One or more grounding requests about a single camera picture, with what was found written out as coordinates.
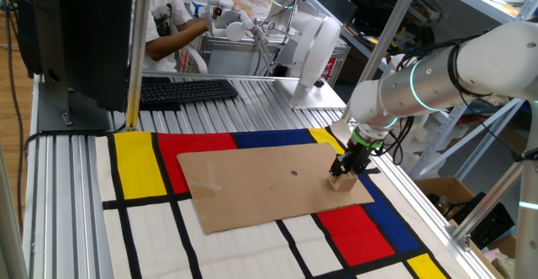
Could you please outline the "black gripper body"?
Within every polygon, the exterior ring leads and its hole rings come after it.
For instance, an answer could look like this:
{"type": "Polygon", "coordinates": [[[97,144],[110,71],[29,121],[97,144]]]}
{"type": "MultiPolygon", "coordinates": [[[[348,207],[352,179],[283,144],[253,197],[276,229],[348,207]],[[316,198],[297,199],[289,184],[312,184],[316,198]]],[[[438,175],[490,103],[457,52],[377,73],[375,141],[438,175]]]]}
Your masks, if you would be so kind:
{"type": "Polygon", "coordinates": [[[372,148],[358,142],[354,143],[353,141],[349,141],[344,152],[344,154],[347,154],[346,164],[348,172],[354,171],[356,173],[356,163],[365,159],[370,160],[371,153],[372,148]]]}

